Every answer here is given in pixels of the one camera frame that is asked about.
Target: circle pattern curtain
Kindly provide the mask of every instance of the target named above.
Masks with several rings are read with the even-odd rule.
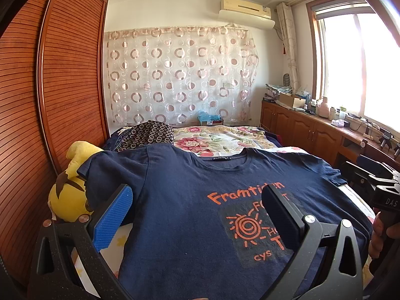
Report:
[[[113,119],[172,126],[198,123],[197,112],[243,124],[259,57],[251,33],[237,27],[168,27],[105,33]]]

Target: plastic container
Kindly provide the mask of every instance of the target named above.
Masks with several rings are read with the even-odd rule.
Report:
[[[346,117],[346,108],[340,107],[339,119],[344,120]]]
[[[335,119],[336,116],[336,108],[335,107],[331,107],[330,111],[329,111],[329,120],[332,121]]]
[[[329,117],[329,107],[328,107],[328,98],[323,97],[322,103],[319,105],[319,116],[328,118]]]

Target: air conditioner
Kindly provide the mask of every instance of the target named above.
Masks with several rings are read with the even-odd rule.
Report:
[[[244,0],[221,0],[218,19],[264,30],[275,26],[270,8]]]

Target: cable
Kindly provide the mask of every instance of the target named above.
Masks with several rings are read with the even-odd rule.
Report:
[[[351,129],[351,127],[349,127],[349,130],[350,130],[351,132],[355,133],[355,132],[357,132],[357,131],[360,129],[360,127],[363,126],[364,124],[369,124],[369,122],[367,121],[367,122],[361,123],[361,124],[359,125],[359,127],[358,127],[356,130]]]
[[[278,29],[279,29],[279,31],[281,31],[281,29],[279,27],[276,27],[276,26],[274,26],[273,29],[275,29],[278,38],[283,42],[283,39],[280,37],[279,32],[278,32]]]

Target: patterned pillowcase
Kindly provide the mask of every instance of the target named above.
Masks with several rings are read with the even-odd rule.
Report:
[[[174,144],[174,130],[167,124],[148,121],[124,130],[115,143],[113,151],[136,149],[145,144]]]

